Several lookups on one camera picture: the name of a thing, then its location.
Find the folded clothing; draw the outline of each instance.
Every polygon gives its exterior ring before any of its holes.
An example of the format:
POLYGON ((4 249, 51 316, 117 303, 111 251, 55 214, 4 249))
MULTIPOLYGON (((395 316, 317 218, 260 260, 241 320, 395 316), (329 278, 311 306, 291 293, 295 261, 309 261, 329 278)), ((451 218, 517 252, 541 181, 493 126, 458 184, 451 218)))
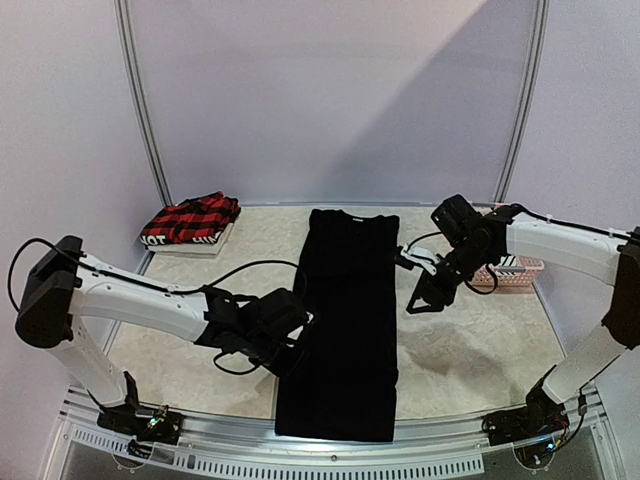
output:
POLYGON ((149 251, 186 258, 202 258, 216 256, 222 251, 227 242, 233 223, 228 224, 223 232, 216 237, 216 243, 169 243, 167 245, 147 245, 149 251))
POLYGON ((140 232, 145 245, 216 243, 225 227, 240 214, 238 199, 222 192, 190 198, 160 210, 140 232))

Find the light purple wall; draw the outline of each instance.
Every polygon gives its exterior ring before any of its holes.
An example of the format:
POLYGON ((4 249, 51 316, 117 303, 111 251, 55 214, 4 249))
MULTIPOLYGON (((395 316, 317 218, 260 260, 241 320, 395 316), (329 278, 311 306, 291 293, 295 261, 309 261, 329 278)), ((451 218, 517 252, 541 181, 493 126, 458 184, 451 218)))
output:
POLYGON ((490 201, 534 6, 132 2, 174 200, 490 201))
MULTIPOLYGON (((0 6, 0 265, 27 238, 72 233, 135 268, 136 234, 160 208, 134 115, 113 2, 0 6)), ((21 258, 14 288, 44 254, 21 258)), ((0 295, 0 478, 33 480, 69 385, 64 367, 20 342, 0 295)), ((102 337, 104 324, 93 324, 102 337)))
MULTIPOLYGON (((640 4, 551 2, 540 74, 508 194, 541 213, 640 225, 640 4)), ((548 267, 538 286, 567 351, 597 324, 611 289, 548 267)), ((640 354, 598 379, 629 478, 640 478, 640 354)))

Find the red plaid shirt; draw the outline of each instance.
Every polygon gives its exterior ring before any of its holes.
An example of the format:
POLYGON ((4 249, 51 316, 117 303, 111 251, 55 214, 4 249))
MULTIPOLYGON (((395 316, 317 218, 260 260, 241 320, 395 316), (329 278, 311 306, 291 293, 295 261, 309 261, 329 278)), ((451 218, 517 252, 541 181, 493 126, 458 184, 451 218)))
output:
POLYGON ((236 198, 222 192, 165 207, 140 232, 145 245, 216 243, 218 235, 240 214, 236 198))

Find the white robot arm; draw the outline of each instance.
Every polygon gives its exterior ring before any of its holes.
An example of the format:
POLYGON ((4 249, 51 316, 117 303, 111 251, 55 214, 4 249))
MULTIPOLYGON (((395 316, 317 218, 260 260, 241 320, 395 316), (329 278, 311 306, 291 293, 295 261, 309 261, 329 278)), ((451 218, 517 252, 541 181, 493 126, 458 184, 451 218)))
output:
POLYGON ((526 407, 494 412, 484 427, 491 444, 530 438, 561 419, 563 403, 627 349, 640 345, 640 229, 627 233, 542 217, 521 205, 481 215, 461 196, 445 200, 432 219, 453 250, 446 256, 404 247, 398 265, 423 269, 409 313, 451 305, 458 285, 506 255, 534 257, 590 275, 614 287, 611 308, 590 335, 551 369, 527 395, 526 407))
MULTIPOLYGON (((240 352, 254 369, 262 366, 278 377, 290 375, 306 356, 303 343, 313 316, 284 288, 258 298, 212 285, 169 285, 83 253, 77 237, 64 237, 55 246, 35 240, 52 250, 29 272, 22 301, 16 305, 16 332, 25 343, 46 349, 87 388, 100 406, 98 425, 103 428, 140 441, 175 444, 183 416, 168 407, 152 414, 142 408, 134 379, 93 342, 82 317, 115 319, 219 348, 214 363, 222 355, 240 352), (300 330, 296 341, 289 338, 300 330)), ((254 263, 296 266, 279 260, 254 263)))

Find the pink basket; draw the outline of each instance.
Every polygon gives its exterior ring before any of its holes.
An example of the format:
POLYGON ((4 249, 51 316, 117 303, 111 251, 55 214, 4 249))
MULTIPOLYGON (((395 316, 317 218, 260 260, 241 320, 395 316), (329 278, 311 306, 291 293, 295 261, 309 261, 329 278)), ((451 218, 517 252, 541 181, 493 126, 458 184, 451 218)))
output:
MULTIPOLYGON (((511 267, 488 267, 498 276, 499 287, 528 287, 538 274, 544 270, 544 262, 536 258, 516 257, 516 265, 511 267)), ((493 279, 487 271, 482 268, 478 270, 471 285, 474 287, 492 287, 493 279)))

